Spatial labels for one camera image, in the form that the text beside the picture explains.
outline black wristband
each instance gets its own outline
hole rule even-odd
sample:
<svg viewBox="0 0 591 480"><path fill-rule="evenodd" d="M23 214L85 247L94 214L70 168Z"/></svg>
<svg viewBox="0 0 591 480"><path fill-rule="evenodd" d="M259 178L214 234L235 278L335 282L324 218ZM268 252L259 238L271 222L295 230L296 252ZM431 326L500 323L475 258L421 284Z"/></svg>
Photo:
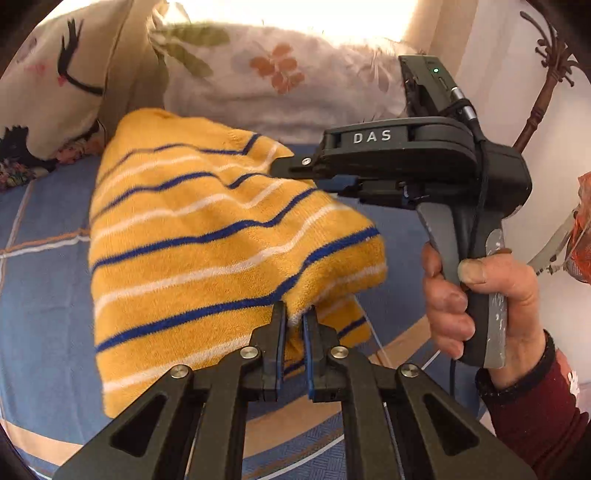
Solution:
<svg viewBox="0 0 591 480"><path fill-rule="evenodd" d="M492 383L488 370L481 368L478 371L476 374L476 388L485 403L500 405L510 403L535 388L545 378L556 359L556 349L550 334L546 330L544 330L544 333L546 335L546 348L542 358L540 358L534 369L516 384L503 390L497 390Z"/></svg>

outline white wall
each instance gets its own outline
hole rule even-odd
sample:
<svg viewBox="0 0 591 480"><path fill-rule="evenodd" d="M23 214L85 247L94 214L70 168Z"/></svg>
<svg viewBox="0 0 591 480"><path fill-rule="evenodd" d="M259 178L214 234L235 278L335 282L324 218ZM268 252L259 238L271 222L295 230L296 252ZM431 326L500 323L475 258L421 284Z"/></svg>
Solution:
<svg viewBox="0 0 591 480"><path fill-rule="evenodd" d="M480 0L456 76L472 100L485 134L512 144L544 84L545 69L534 52L538 31L519 11L543 25L525 1ZM505 237L517 258L529 261L577 205L577 176L591 170L591 85L582 72L575 86L559 83L544 121L524 157L533 180L526 205L505 222ZM566 273L540 278L541 317L557 345L577 370L591 381L591 286Z"/></svg>

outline finger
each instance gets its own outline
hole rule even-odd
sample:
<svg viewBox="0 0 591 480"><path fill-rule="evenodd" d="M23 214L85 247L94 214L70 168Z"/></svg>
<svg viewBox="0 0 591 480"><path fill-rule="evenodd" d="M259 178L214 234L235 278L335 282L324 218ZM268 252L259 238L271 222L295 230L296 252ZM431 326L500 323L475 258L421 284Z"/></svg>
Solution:
<svg viewBox="0 0 591 480"><path fill-rule="evenodd" d="M460 280L478 293L500 292L518 301L529 301L538 295L538 280L533 268L518 262L513 255L463 260L457 272Z"/></svg>
<svg viewBox="0 0 591 480"><path fill-rule="evenodd" d="M453 340L465 342L476 331L474 320L467 313L455 314L427 309L427 318L432 333Z"/></svg>
<svg viewBox="0 0 591 480"><path fill-rule="evenodd" d="M463 313L468 306L468 297L462 289L443 279L424 278L423 291L427 307L448 313Z"/></svg>
<svg viewBox="0 0 591 480"><path fill-rule="evenodd" d="M441 265L441 256L429 242L423 247L421 260L423 262L423 269L426 276L434 277L438 273L441 273L441 269L443 268Z"/></svg>
<svg viewBox="0 0 591 480"><path fill-rule="evenodd" d="M433 342L443 353L448 354L456 360L464 354L464 344L453 338L432 335Z"/></svg>

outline yellow towel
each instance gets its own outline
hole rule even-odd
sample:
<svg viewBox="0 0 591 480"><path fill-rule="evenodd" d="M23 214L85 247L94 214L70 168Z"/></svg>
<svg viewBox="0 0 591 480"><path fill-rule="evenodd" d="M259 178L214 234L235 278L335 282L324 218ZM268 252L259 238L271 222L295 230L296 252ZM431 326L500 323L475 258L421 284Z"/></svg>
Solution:
<svg viewBox="0 0 591 480"><path fill-rule="evenodd" d="M287 304L286 371L315 304L345 345L369 339L354 292L385 278L373 224L312 182L268 177L283 145L157 109L127 115L90 205L89 265L105 413L176 364L202 368L247 345Z"/></svg>

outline blue stripe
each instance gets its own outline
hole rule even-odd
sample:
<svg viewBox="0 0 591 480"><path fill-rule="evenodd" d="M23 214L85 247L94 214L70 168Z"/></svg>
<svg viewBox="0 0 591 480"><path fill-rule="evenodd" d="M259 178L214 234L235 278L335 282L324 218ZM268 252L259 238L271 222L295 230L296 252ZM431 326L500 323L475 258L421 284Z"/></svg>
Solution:
<svg viewBox="0 0 591 480"><path fill-rule="evenodd" d="M337 336L339 337L339 340L341 338L343 338L345 335L347 335L348 333L351 333L356 328L361 327L365 322L367 322L367 320L365 319L365 317L361 317L360 319L355 320L354 322L351 322L350 324L348 324L345 328L343 328L337 334Z"/></svg>
<svg viewBox="0 0 591 480"><path fill-rule="evenodd" d="M300 203L306 197L309 197L312 193L319 192L317 189L308 189L300 194L296 195L291 199L291 201L281 210L277 215L275 215L271 220L266 222L259 222L257 220L252 219L245 219L240 220L236 223L232 223L224 228L216 230L214 232L205 233L200 236L179 236L175 238L169 238L166 240L161 240L160 242L156 242L149 245L144 245L142 247L134 248L133 250L127 250L127 252L123 252L119 255L113 255L111 257L101 258L97 260L97 262L93 265L90 273L94 274L100 267L104 267L106 265L113 265L120 263L125 260L130 260L131 258L140 257L142 255L146 255L152 252L158 252L160 250L164 250L166 248L173 248L173 247L181 247L183 245L194 245L194 244L206 244L209 242L213 242L215 240L220 240L222 238L227 238L235 233L238 233L246 228L250 228L253 226L260 226L263 228L270 228L278 223L280 223L285 215L292 210L298 203Z"/></svg>
<svg viewBox="0 0 591 480"><path fill-rule="evenodd" d="M164 150L169 150L171 148L178 148L178 147L186 147L192 148L193 150L201 153L214 153L214 154L222 154L222 155L248 155L252 147L254 146L256 140L261 136L261 134L253 134L251 139L248 143L244 146L242 150L213 150L211 148L200 148L196 145L191 145L188 143L171 143L166 145L161 145L156 148L135 148L129 153L126 153L124 157L119 160L115 165L113 165L107 172L101 177L101 179L96 183L96 188L100 187L100 185L106 180L106 178L111 175L120 165L125 163L132 155L142 154L142 153L158 153Z"/></svg>
<svg viewBox="0 0 591 480"><path fill-rule="evenodd" d="M295 372L298 368L304 366L304 359L298 360L296 363L291 364L289 367L285 367L283 370L283 375L289 375L292 372Z"/></svg>
<svg viewBox="0 0 591 480"><path fill-rule="evenodd" d="M115 206L119 205L125 199L131 197L133 194L140 193L140 192L163 192L164 190L171 189L176 187L180 183L188 180L200 179L202 177L211 177L214 179L218 179L226 188L233 190L239 187L245 180L251 177L268 177L269 175L265 175L264 173L245 173L244 175L239 176L236 180L232 183L226 185L220 177L215 175L215 173L211 173L209 171L195 171L193 173L186 173L185 175L181 175L179 177L175 177L173 179L167 180L160 185L140 185L138 187L133 187L132 189L123 192L117 198L113 199L108 205L106 205L99 213L97 213L93 218L91 218L90 222L94 223L96 220L104 215L106 212L114 208Z"/></svg>
<svg viewBox="0 0 591 480"><path fill-rule="evenodd" d="M304 260L298 273L286 278L273 292L269 293L269 295L208 305L206 307L189 310L179 315L168 317L154 323L139 325L129 330L125 330L124 332L118 333L117 335L113 335L111 338L98 344L96 347L96 352L101 353L105 350L108 350L109 348L121 345L122 343L125 343L129 340L150 335L151 333L163 332L170 328L183 325L194 320L199 320L209 315L253 307L270 306L274 302L281 300L282 296L294 287L294 285L302 276L303 272L305 272L305 270L315 262L338 251L344 250L345 248L360 244L361 242L378 235L379 232L377 228L371 226L365 230L361 230L360 232L353 233L352 235L339 238L338 240L317 248L310 255L308 255L306 260Z"/></svg>
<svg viewBox="0 0 591 480"><path fill-rule="evenodd" d="M366 321L367 320L365 319L365 317L361 317L359 320L355 320L354 322L348 324L340 332L337 332L337 334L336 334L337 338L340 340L341 338L343 338L348 333L351 333L356 328L361 327ZM290 373L295 372L299 368L303 367L304 363L305 363L305 359L306 359L306 357L304 357L301 360L298 360L296 363L291 364L288 367L285 367L285 369L283 370L283 375L289 375Z"/></svg>

